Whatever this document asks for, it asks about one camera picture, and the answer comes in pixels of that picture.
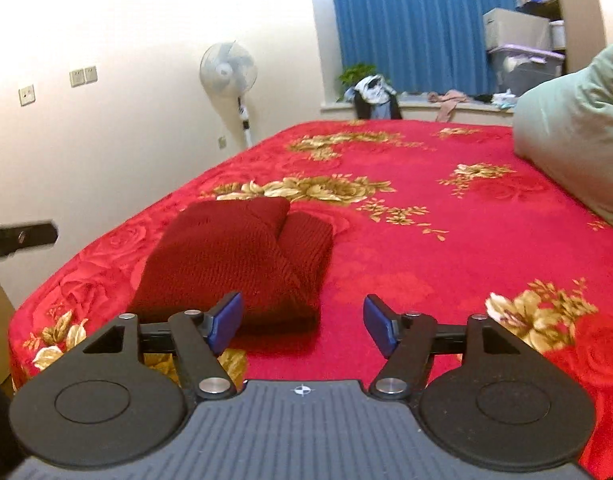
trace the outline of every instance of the wall outlet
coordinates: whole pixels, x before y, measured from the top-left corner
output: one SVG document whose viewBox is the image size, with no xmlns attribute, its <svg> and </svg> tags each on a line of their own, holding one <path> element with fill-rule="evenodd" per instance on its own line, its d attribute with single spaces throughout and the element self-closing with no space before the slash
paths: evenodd
<svg viewBox="0 0 613 480">
<path fill-rule="evenodd" d="M 68 73 L 68 76 L 71 80 L 72 88 L 86 83 L 86 79 L 84 78 L 84 70 L 81 68 L 78 68 L 77 70 L 71 70 L 71 72 Z"/>
<path fill-rule="evenodd" d="M 33 88 L 33 85 L 20 88 L 18 95 L 20 97 L 20 106 L 30 105 L 35 102 L 35 88 Z"/>
<path fill-rule="evenodd" d="M 84 79 L 88 83 L 95 83 L 98 80 L 98 69 L 94 66 L 89 66 L 84 69 Z"/>
</svg>

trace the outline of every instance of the blue curtain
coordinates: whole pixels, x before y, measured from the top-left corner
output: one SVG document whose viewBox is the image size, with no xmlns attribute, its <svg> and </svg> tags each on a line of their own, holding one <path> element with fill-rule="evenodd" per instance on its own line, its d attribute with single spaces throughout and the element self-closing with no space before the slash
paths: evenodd
<svg viewBox="0 0 613 480">
<path fill-rule="evenodd" d="M 377 65 L 398 91 L 493 91 L 482 15 L 513 0 L 334 0 L 344 66 Z"/>
</svg>

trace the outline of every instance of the standing fan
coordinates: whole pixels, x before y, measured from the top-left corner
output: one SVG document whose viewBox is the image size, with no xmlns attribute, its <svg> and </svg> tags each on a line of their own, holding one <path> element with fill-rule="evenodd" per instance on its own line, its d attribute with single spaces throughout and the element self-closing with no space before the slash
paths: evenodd
<svg viewBox="0 0 613 480">
<path fill-rule="evenodd" d="M 200 63 L 200 80 L 208 93 L 237 98 L 248 148 L 253 145 L 253 137 L 243 96 L 251 89 L 257 77 L 258 69 L 253 57 L 235 41 L 211 46 Z"/>
</svg>

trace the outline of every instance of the ribbed knit fabric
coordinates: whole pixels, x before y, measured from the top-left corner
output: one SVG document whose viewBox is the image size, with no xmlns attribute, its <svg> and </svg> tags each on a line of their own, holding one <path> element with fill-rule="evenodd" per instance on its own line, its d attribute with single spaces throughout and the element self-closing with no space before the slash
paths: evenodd
<svg viewBox="0 0 613 480">
<path fill-rule="evenodd" d="M 238 290 L 245 332 L 316 326 L 333 229 L 289 207 L 266 197 L 189 206 L 149 256 L 128 312 L 142 322 L 166 321 L 188 308 L 208 310 Z"/>
</svg>

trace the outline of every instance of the light green bedding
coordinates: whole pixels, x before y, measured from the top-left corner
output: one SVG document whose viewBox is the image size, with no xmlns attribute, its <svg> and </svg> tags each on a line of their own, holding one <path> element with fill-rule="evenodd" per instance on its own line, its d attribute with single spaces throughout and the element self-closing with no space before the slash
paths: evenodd
<svg viewBox="0 0 613 480">
<path fill-rule="evenodd" d="M 613 225 L 613 45 L 520 97 L 515 152 Z"/>
</svg>

